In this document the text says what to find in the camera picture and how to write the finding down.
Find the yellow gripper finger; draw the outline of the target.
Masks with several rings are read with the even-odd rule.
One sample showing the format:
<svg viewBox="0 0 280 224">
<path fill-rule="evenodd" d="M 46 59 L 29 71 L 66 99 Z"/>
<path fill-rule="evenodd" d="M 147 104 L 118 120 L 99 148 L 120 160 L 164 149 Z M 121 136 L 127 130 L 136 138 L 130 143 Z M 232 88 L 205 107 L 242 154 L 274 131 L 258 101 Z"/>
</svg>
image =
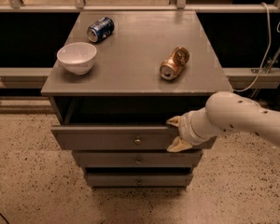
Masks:
<svg viewBox="0 0 280 224">
<path fill-rule="evenodd" d="M 180 117 L 179 116 L 174 116 L 174 117 L 166 120 L 167 125 L 171 125 L 171 126 L 174 126 L 174 127 L 178 127 L 179 123 L 180 123 Z"/>
<path fill-rule="evenodd" d="M 184 141 L 178 136 L 174 139 L 172 144 L 168 146 L 167 151 L 177 153 L 191 148 L 192 148 L 192 144 L 187 143 L 186 141 Z"/>
</svg>

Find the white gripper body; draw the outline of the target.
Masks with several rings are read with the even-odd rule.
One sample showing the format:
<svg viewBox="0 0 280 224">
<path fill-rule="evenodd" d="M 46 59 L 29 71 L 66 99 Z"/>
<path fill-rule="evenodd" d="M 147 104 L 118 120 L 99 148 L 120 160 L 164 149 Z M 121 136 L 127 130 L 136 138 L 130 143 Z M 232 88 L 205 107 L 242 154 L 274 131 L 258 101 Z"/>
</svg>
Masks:
<svg viewBox="0 0 280 224">
<path fill-rule="evenodd" d="M 180 117 L 178 132 L 180 138 L 194 146 L 207 140 L 206 131 L 207 119 L 203 110 L 190 111 Z"/>
</svg>

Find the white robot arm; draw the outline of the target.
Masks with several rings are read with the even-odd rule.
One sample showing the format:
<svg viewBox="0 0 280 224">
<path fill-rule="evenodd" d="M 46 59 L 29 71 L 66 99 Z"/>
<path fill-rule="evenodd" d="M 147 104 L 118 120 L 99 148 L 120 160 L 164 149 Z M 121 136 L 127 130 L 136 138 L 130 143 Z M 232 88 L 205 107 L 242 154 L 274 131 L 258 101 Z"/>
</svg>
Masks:
<svg viewBox="0 0 280 224">
<path fill-rule="evenodd" d="M 211 95 L 204 108 L 166 123 L 178 129 L 178 136 L 167 148 L 169 152 L 191 149 L 212 137 L 237 132 L 253 133 L 280 147 L 280 112 L 227 91 Z"/>
</svg>

